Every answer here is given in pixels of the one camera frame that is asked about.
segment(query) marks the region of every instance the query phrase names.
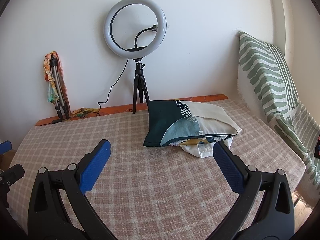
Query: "ring light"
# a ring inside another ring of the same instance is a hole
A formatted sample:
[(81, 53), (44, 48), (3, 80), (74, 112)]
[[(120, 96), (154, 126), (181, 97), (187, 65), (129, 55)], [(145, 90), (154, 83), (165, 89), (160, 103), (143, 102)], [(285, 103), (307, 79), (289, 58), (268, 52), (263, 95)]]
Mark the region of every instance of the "ring light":
[[(115, 41), (112, 35), (112, 24), (116, 15), (124, 7), (127, 7), (132, 4), (142, 4), (149, 7), (153, 13), (156, 15), (157, 19), (157, 28), (156, 36), (153, 41), (146, 47), (139, 47), (135, 49), (123, 49)], [(142, 58), (151, 52), (153, 52), (161, 44), (164, 39), (165, 32), (167, 30), (167, 21), (162, 9), (152, 0), (121, 0), (115, 4), (109, 11), (105, 23), (104, 23), (104, 38), (109, 48), (120, 57), (138, 59)]]

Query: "wooden floor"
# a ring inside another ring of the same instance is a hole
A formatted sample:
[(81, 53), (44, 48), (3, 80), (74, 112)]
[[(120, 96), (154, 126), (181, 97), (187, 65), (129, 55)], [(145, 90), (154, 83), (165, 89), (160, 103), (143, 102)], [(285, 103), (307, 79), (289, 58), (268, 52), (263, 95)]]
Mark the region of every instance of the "wooden floor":
[[(292, 201), (293, 203), (297, 200), (298, 196), (293, 193)], [(312, 208), (306, 207), (306, 205), (299, 200), (294, 208), (294, 231), (296, 232), (303, 223), (307, 220), (312, 212)]]

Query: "black tripod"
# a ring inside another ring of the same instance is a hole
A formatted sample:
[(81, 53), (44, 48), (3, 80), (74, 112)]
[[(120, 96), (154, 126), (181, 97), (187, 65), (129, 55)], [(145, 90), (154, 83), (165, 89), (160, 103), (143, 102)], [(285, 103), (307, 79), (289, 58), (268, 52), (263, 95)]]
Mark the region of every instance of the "black tripod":
[(144, 64), (141, 64), (141, 58), (135, 58), (134, 61), (136, 62), (136, 75), (134, 77), (134, 83), (133, 83), (133, 107), (132, 107), (132, 113), (135, 114), (136, 112), (136, 106), (137, 106), (137, 93), (139, 91), (139, 98), (140, 103), (143, 103), (143, 93), (144, 97), (146, 98), (146, 103), (149, 104), (149, 95), (146, 85), (146, 80), (143, 76), (143, 68)]

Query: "metal screw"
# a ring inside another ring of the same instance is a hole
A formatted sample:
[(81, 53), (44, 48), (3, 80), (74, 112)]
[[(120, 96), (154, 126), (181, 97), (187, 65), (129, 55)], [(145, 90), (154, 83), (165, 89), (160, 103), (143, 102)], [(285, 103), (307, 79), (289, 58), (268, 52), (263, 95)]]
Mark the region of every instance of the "metal screw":
[(249, 170), (249, 171), (256, 171), (257, 168), (256, 168), (255, 166), (253, 166), (253, 165), (249, 165), (249, 166), (248, 166), (248, 170)]
[(280, 175), (284, 175), (284, 170), (279, 169), (279, 170), (278, 170), (278, 173), (279, 173)]
[(45, 172), (45, 167), (42, 167), (42, 168), (39, 169), (39, 173), (42, 174), (42, 173), (44, 173), (44, 172)]
[(73, 170), (75, 170), (77, 168), (77, 165), (75, 165), (74, 163), (72, 163), (72, 164), (70, 164), (69, 166), (68, 166), (68, 170), (70, 170), (70, 171), (73, 171)]

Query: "dark green fabric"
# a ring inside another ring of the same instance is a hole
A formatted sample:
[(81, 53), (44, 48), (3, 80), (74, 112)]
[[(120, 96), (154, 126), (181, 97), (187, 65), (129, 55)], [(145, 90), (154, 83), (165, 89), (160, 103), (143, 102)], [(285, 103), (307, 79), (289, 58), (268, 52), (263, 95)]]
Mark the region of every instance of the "dark green fabric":
[(144, 139), (143, 146), (160, 147), (160, 142), (166, 130), (185, 116), (181, 114), (181, 110), (173, 100), (150, 101), (148, 110), (149, 132)]

